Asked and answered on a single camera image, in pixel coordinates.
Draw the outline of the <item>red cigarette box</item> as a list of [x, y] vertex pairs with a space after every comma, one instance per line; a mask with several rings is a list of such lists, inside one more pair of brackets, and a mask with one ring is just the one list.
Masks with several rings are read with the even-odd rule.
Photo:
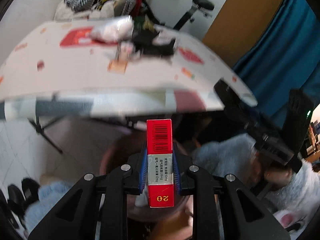
[[146, 122], [148, 197], [151, 208], [174, 207], [173, 141], [170, 119]]

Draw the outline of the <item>black sock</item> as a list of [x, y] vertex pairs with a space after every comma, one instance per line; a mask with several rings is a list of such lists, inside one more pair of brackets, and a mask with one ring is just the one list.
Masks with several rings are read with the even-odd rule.
[[135, 52], [144, 56], [171, 57], [175, 53], [176, 38], [161, 37], [161, 31], [148, 19], [137, 17], [134, 19], [131, 42]]

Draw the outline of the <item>white plastic wrapper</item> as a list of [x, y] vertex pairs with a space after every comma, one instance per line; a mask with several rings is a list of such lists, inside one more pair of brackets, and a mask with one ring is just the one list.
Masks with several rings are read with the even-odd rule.
[[116, 17], [106, 21], [101, 25], [95, 26], [89, 36], [91, 39], [111, 43], [119, 42], [132, 38], [134, 21], [131, 16]]

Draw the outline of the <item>light blue fluffy pants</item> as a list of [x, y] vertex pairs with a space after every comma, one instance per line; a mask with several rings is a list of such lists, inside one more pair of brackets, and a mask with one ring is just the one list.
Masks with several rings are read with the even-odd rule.
[[[254, 143], [247, 134], [223, 142], [210, 142], [193, 152], [194, 163], [215, 176], [232, 173], [247, 186], [263, 177], [275, 183], [277, 190], [267, 193], [264, 203], [284, 228], [296, 222], [305, 223], [299, 230], [289, 233], [291, 239], [297, 239], [319, 208], [319, 173], [307, 161], [302, 161], [298, 173], [276, 169], [262, 171]], [[39, 201], [32, 204], [25, 215], [29, 233], [72, 187], [72, 184], [54, 176], [47, 176], [43, 181], [38, 191]], [[150, 239], [188, 239], [191, 237], [192, 222], [188, 215], [180, 212], [159, 222]]]

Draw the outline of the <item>black slippers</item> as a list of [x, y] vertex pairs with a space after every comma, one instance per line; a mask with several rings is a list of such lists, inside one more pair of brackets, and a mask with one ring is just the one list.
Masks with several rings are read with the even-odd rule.
[[26, 229], [24, 223], [26, 210], [39, 200], [40, 185], [35, 180], [24, 178], [21, 181], [21, 187], [20, 190], [15, 184], [10, 184], [7, 187], [8, 198], [5, 198], [1, 191], [1, 215], [14, 229], [20, 228], [14, 215], [17, 216], [22, 228]]

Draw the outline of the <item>folding table with patterned mat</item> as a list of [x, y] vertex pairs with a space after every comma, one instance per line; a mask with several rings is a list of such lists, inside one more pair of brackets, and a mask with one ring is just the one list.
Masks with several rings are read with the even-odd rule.
[[1, 119], [67, 115], [125, 117], [218, 111], [224, 80], [249, 106], [257, 100], [213, 51], [189, 34], [159, 27], [177, 47], [116, 66], [117, 45], [91, 40], [101, 21], [49, 21], [31, 31], [1, 66]]

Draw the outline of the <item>blue curtain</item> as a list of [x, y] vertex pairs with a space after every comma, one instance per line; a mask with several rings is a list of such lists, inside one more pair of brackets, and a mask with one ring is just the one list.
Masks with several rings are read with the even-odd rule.
[[259, 39], [233, 67], [259, 111], [284, 123], [289, 92], [302, 89], [319, 105], [319, 21], [306, 0], [283, 0]]

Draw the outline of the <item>black exercise bike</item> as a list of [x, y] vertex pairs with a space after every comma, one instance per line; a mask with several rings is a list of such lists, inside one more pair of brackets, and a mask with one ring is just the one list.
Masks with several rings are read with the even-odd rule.
[[142, 0], [143, 9], [154, 24], [175, 30], [195, 21], [194, 14], [212, 17], [215, 4], [212, 0]]

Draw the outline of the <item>striped clothes pile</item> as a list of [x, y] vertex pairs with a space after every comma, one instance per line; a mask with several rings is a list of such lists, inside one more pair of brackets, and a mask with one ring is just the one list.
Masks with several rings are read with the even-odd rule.
[[55, 21], [106, 19], [131, 14], [138, 0], [63, 0], [54, 14]]

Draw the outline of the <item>wooden door panel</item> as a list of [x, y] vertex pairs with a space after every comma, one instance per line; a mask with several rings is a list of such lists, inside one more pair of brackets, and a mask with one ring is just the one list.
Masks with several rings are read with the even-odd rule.
[[228, 66], [259, 40], [283, 0], [226, 0], [202, 42]]

